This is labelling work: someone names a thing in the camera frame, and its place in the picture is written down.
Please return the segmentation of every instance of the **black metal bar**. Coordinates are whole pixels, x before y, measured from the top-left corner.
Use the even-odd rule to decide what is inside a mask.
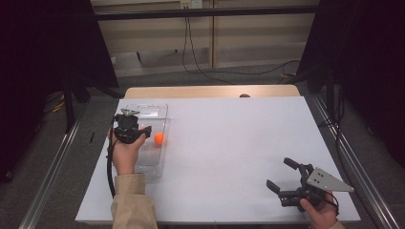
[[[201,10],[150,10],[150,11],[125,11],[125,12],[98,12],[95,15],[81,15],[91,17],[98,21],[127,20],[127,19],[153,19],[176,17],[206,17],[206,16],[238,16],[238,15],[265,15],[265,14],[299,14],[315,13],[319,10],[337,10],[341,6],[295,6],[274,8],[233,8],[233,9],[201,9]]]

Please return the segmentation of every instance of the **human arm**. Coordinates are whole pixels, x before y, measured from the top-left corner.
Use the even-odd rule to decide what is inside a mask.
[[[139,148],[145,134],[133,144],[116,142],[113,163],[117,170],[116,195],[111,205],[113,228],[157,229],[154,201],[145,195],[145,175],[135,174]]]
[[[331,193],[326,194],[326,200],[333,202]],[[336,218],[335,206],[323,201],[316,208],[305,198],[300,200],[301,206],[309,214],[311,229],[344,229],[345,227]]]

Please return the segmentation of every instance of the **light brown wood surface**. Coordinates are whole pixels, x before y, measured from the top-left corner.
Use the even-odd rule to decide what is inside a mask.
[[[294,85],[227,85],[130,88],[125,98],[198,98],[198,97],[300,96]]]

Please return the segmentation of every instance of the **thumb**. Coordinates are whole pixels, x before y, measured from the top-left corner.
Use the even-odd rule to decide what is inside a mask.
[[[318,211],[305,198],[300,199],[300,204],[312,219],[317,219],[320,216]]]

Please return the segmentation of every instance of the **gray floor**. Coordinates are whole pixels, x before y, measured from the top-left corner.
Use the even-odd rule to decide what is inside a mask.
[[[259,73],[272,69],[274,66],[253,66],[224,69],[224,71],[240,71],[245,73]],[[285,67],[285,73],[294,73],[297,64]],[[234,84],[276,84],[283,78],[282,70],[273,73],[256,75],[239,75],[231,73],[209,73],[210,77],[227,80]],[[125,92],[130,87],[147,86],[180,86],[180,85],[223,85],[223,82],[212,80],[200,74],[185,72],[157,73],[118,79],[120,91]],[[313,101],[313,94],[309,94],[306,83],[297,85],[300,93],[306,98],[317,123],[323,121]],[[92,100],[86,104],[75,103],[75,109],[85,109],[85,115],[78,128],[75,141],[66,155],[65,161],[59,171],[57,180],[48,196],[42,214],[35,228],[110,228],[109,226],[89,226],[75,222],[81,200],[84,197],[86,186],[90,181],[96,166],[99,152],[102,148],[107,132],[111,114],[117,107],[117,99],[89,89],[93,95]],[[48,104],[47,110],[57,101]],[[347,102],[346,113],[342,120],[342,132],[348,138],[353,150],[370,175],[377,190],[388,203],[399,225],[405,225],[405,170],[401,168],[387,153],[384,143],[370,134],[367,124]],[[11,183],[0,184],[0,228],[17,228],[25,216],[30,204],[39,189],[42,179],[48,172],[53,158],[64,137],[65,115],[64,109],[58,113],[49,113],[44,116],[42,128],[36,133],[29,150],[24,154],[14,170],[14,179]],[[342,165],[334,147],[334,139],[328,128],[320,128],[330,153],[334,158],[342,177]],[[352,195],[354,204],[362,218],[359,222],[346,223],[347,228],[375,228],[371,217],[378,228],[384,228],[378,219],[373,207],[368,201],[359,183],[354,178],[347,162],[344,162],[352,185],[358,191],[358,196]],[[170,226],[170,228],[213,228],[213,226]],[[218,225],[217,228],[308,228],[307,225]]]

